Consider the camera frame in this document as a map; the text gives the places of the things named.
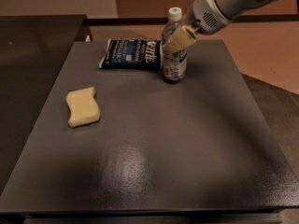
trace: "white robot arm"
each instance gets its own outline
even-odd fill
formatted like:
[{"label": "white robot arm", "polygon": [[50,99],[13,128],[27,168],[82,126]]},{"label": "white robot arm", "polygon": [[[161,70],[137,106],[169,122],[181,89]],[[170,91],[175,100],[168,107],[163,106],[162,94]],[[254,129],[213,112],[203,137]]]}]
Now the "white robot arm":
[{"label": "white robot arm", "polygon": [[262,7],[275,0],[194,0],[182,24],[166,42],[166,52],[186,49],[198,34],[211,35],[230,24],[243,12]]}]

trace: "sponge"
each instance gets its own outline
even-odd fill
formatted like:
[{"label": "sponge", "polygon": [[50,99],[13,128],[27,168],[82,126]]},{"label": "sponge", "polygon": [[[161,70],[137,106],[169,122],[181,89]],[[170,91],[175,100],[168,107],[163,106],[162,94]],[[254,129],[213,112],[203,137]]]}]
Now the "sponge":
[{"label": "sponge", "polygon": [[70,127],[74,128],[100,119],[100,109],[93,98],[94,95],[94,87],[71,91],[67,94],[66,102],[71,111],[68,120]]}]

